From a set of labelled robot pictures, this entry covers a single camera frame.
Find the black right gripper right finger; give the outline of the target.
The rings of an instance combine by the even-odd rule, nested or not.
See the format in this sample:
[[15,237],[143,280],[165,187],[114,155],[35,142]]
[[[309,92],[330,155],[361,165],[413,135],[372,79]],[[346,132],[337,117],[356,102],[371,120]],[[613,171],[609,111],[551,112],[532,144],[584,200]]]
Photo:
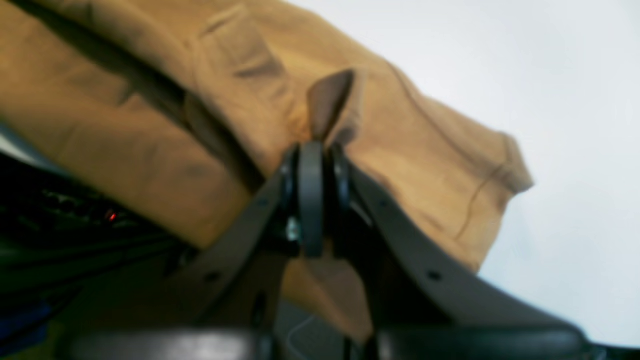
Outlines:
[[327,151],[334,253],[365,287],[364,360],[587,360],[571,323],[506,294],[425,235],[338,145]]

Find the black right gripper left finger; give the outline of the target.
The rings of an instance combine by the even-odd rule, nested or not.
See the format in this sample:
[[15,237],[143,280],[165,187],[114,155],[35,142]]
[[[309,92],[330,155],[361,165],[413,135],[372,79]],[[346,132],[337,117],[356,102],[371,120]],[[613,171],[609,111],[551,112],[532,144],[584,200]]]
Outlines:
[[280,360],[274,335],[291,258],[323,253],[323,145],[287,150],[279,169],[209,249],[107,315],[134,323],[65,340],[67,360]]

